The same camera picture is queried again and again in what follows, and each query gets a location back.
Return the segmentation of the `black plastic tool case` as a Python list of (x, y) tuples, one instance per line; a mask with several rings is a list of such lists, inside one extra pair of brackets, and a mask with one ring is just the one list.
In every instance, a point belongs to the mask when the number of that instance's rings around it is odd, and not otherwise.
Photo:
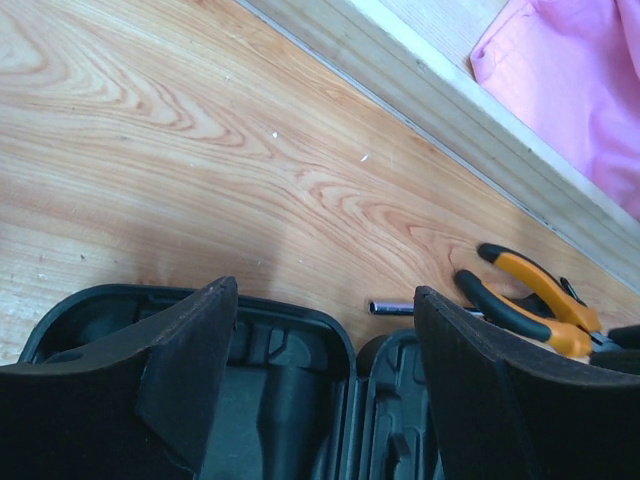
[[(196, 291), (101, 285), (52, 308), (17, 363), (43, 363)], [(356, 350), (332, 317), (238, 295), (205, 463), (192, 479), (440, 479), (411, 330)]]

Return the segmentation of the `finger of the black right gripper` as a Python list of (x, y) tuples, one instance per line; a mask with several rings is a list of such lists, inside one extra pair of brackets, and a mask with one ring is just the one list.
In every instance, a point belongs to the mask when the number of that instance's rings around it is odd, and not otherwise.
[(639, 325), (609, 331), (603, 350), (594, 352), (589, 363), (593, 366), (622, 373), (639, 372)]

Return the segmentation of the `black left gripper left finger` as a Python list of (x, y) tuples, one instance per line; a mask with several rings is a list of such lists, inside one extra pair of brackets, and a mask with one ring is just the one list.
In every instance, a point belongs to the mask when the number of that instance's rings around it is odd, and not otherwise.
[(233, 277), (38, 364), (1, 370), (5, 479), (192, 479), (237, 318)]

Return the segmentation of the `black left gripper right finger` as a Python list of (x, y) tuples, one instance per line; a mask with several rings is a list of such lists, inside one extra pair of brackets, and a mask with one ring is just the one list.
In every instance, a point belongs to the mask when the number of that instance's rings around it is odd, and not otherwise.
[(415, 291), (448, 479), (636, 479), (639, 378), (580, 363)]

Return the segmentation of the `orange black pliers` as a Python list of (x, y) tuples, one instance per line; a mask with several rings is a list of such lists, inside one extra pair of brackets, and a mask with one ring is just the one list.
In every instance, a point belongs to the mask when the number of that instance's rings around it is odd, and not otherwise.
[(454, 283), (485, 319), (569, 358), (620, 348), (602, 333), (598, 313), (577, 296), (566, 278), (556, 279), (528, 257), (497, 244), (483, 243), (477, 254), (531, 290), (526, 297), (511, 299), (495, 292), (473, 272), (457, 271)]

